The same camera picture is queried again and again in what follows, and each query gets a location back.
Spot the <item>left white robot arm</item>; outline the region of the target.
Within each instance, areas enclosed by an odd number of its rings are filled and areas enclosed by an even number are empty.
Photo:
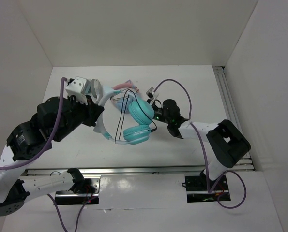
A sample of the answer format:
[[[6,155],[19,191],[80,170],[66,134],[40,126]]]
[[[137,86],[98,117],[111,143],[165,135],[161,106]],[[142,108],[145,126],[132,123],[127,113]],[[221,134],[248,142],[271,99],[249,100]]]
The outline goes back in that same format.
[[[52,148],[79,125],[95,126],[104,107],[95,104],[91,97],[81,104],[75,96],[52,97],[37,106],[31,120],[19,124],[6,140],[0,157],[0,217],[20,209],[24,203],[57,191],[81,192],[85,179],[78,168],[39,180],[24,180],[26,161],[41,151]]]

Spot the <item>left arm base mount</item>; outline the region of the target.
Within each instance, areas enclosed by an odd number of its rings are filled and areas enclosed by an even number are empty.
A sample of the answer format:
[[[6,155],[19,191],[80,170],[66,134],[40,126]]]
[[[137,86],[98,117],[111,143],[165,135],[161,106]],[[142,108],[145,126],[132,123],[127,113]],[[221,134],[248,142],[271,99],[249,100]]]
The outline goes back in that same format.
[[[79,183],[68,190],[55,192],[55,202],[57,205],[81,205],[85,202],[89,205],[99,203],[99,192],[101,177],[97,175],[83,175],[79,169],[70,168],[66,170],[72,174]]]

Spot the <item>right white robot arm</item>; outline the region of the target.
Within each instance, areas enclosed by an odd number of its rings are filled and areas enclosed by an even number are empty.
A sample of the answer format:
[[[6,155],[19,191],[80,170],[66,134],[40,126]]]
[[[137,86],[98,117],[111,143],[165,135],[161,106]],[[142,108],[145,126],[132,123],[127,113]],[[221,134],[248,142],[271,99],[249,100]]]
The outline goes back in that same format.
[[[167,124],[167,130],[176,138],[198,139],[210,144],[215,158],[204,169],[200,184],[204,189],[212,189],[217,178],[233,168],[251,149],[251,145],[230,120],[220,123],[200,123],[184,118],[173,99],[163,101],[158,107],[151,99],[147,100],[154,109],[154,119]]]

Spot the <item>teal cat-ear headphones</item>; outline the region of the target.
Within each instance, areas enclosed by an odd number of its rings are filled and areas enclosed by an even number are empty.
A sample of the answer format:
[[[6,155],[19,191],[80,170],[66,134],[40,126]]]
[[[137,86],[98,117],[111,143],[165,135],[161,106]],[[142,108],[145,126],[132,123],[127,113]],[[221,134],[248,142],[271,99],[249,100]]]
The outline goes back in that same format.
[[[113,95],[122,93],[122,90],[114,90],[112,87],[104,87],[103,97],[98,105],[107,107]],[[125,90],[124,94],[133,94],[131,90]],[[150,134],[157,129],[156,123],[153,121],[154,110],[141,96],[134,95],[135,100],[129,105],[129,114],[125,112],[115,113],[118,118],[114,121],[117,123],[115,129],[110,131],[107,129],[103,114],[99,116],[94,128],[94,132],[102,135],[107,140],[117,145],[137,145],[149,139]]]

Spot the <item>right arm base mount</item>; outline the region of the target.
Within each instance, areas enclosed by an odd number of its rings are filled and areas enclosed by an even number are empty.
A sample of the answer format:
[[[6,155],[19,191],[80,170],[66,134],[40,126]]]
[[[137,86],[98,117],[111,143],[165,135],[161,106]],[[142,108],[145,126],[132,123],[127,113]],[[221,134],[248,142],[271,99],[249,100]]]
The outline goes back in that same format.
[[[212,193],[208,193],[206,179],[199,175],[185,176],[182,186],[186,189],[188,203],[216,202],[218,197],[220,197],[220,201],[231,201],[225,176],[221,178]]]

